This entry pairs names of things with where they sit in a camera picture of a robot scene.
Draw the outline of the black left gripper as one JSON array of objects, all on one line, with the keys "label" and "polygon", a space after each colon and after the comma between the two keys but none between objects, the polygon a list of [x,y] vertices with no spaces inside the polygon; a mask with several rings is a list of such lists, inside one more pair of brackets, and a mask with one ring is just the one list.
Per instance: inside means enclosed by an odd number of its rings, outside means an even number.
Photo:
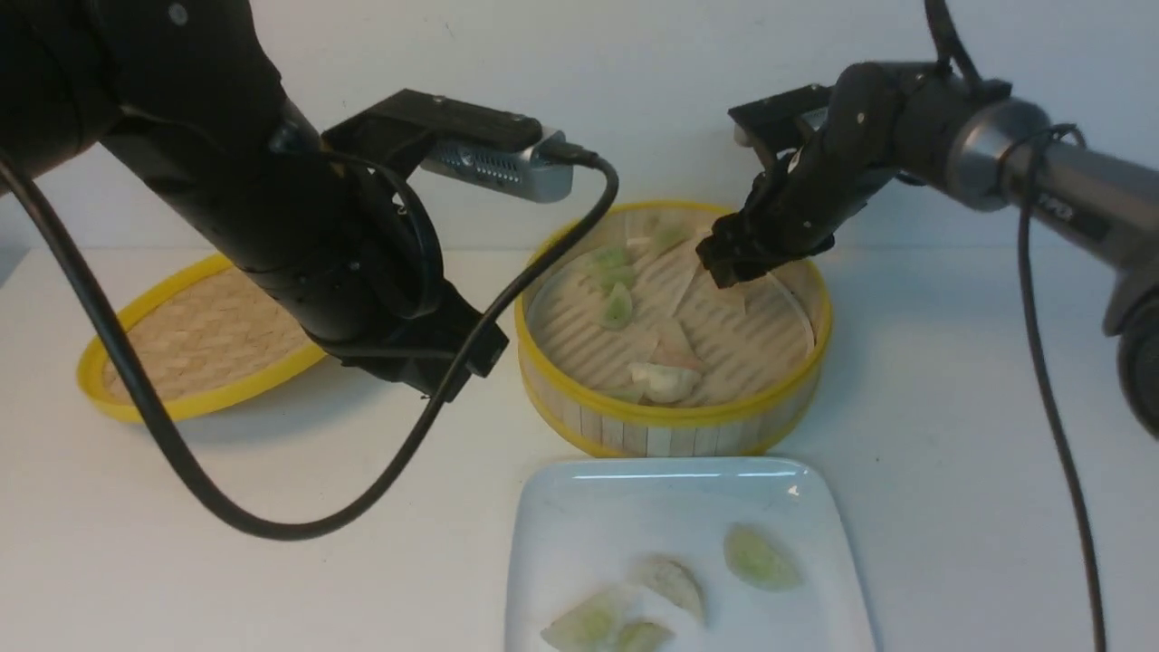
[{"label": "black left gripper", "polygon": [[352,340],[325,340],[314,334],[308,338],[345,367],[432,397],[481,318],[454,285],[443,281],[440,305],[420,318],[389,327],[380,322]]}]

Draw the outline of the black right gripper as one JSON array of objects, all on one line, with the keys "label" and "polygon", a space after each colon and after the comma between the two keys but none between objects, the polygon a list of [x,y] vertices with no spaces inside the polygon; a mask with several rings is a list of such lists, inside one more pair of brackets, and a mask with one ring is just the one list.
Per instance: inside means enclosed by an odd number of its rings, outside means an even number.
[{"label": "black right gripper", "polygon": [[879,151],[814,135],[761,173],[741,210],[720,217],[697,246],[721,290],[828,252],[834,233],[897,175]]}]

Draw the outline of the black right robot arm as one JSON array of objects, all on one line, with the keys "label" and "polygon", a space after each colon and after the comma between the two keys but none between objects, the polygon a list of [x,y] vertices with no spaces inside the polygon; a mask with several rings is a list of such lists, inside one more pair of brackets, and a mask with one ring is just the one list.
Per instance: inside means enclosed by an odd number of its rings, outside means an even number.
[{"label": "black right robot arm", "polygon": [[697,247],[720,288],[828,252],[894,180],[981,212],[1028,208],[1116,273],[1105,334],[1127,405],[1156,433],[1156,170],[1067,142],[1008,82],[969,85],[943,63],[857,63],[729,115],[764,169]]}]

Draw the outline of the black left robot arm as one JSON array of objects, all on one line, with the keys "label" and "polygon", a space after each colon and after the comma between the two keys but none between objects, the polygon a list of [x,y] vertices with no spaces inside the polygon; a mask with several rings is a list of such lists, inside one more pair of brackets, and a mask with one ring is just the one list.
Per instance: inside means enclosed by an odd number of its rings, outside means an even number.
[{"label": "black left robot arm", "polygon": [[319,156],[247,1],[5,1],[3,153],[103,146],[345,366],[431,395],[481,314],[369,173]]}]

